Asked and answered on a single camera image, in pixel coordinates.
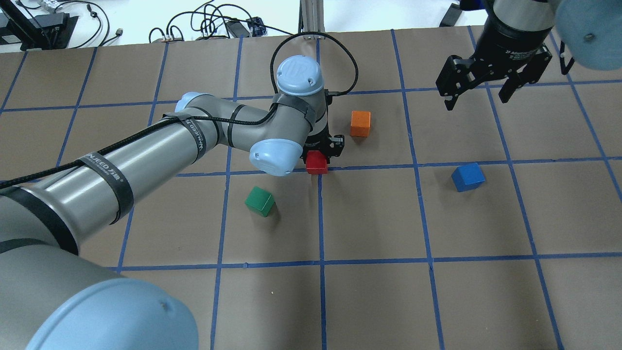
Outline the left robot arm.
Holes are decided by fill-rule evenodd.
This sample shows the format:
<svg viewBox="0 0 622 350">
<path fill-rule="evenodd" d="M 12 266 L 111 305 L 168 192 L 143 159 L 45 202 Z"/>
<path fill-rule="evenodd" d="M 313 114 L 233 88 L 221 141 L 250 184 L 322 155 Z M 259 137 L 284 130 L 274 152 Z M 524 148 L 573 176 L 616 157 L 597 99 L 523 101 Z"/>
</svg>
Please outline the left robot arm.
<svg viewBox="0 0 622 350">
<path fill-rule="evenodd" d="M 155 284 L 80 257 L 80 246 L 218 145 L 287 176 L 311 149 L 335 147 L 320 65 L 295 55 L 271 69 L 267 111 L 188 92 L 160 121 L 57 168 L 1 184 L 3 350 L 197 350 L 189 308 Z"/>
</svg>

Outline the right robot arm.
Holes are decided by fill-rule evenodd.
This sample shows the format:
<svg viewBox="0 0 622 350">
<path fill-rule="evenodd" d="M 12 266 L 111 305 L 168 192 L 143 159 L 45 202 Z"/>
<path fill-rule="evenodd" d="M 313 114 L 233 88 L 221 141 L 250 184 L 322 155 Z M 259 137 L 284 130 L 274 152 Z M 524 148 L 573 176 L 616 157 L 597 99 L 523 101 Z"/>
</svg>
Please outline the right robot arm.
<svg viewBox="0 0 622 350">
<path fill-rule="evenodd" d="M 485 10 L 484 31 L 469 58 L 449 56 L 436 86 L 445 107 L 485 82 L 504 82 L 503 103 L 517 89 L 535 84 L 553 59 L 544 41 L 552 30 L 561 38 L 560 71 L 574 64 L 610 71 L 621 68 L 622 3 L 619 0 L 461 0 L 462 11 Z"/>
</svg>

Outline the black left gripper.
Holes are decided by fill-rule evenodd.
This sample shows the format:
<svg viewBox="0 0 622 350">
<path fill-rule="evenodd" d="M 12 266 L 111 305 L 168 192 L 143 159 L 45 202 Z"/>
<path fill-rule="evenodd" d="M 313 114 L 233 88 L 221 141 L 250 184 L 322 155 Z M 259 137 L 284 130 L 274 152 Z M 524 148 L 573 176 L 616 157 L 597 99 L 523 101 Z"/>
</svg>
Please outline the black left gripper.
<svg viewBox="0 0 622 350">
<path fill-rule="evenodd" d="M 340 157 L 345 147 L 345 136 L 337 134 L 332 136 L 329 128 L 324 128 L 320 133 L 309 135 L 305 140 L 301 159 L 304 164 L 307 163 L 309 151 L 320 151 L 327 160 L 327 164 L 331 163 L 331 158 Z"/>
</svg>

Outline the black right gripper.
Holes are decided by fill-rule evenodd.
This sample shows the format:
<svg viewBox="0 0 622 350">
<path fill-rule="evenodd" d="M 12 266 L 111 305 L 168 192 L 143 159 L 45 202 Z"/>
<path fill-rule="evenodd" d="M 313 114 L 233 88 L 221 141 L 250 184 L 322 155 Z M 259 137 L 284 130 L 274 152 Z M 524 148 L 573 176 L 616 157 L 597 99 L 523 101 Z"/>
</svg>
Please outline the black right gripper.
<svg viewBox="0 0 622 350">
<path fill-rule="evenodd" d="M 438 93 L 445 99 L 447 111 L 453 111 L 462 93 L 498 80 L 504 81 L 499 98 L 505 104 L 518 89 L 537 83 L 552 59 L 553 55 L 545 44 L 527 52 L 498 48 L 484 52 L 478 47 L 470 58 L 449 56 L 435 83 Z"/>
</svg>

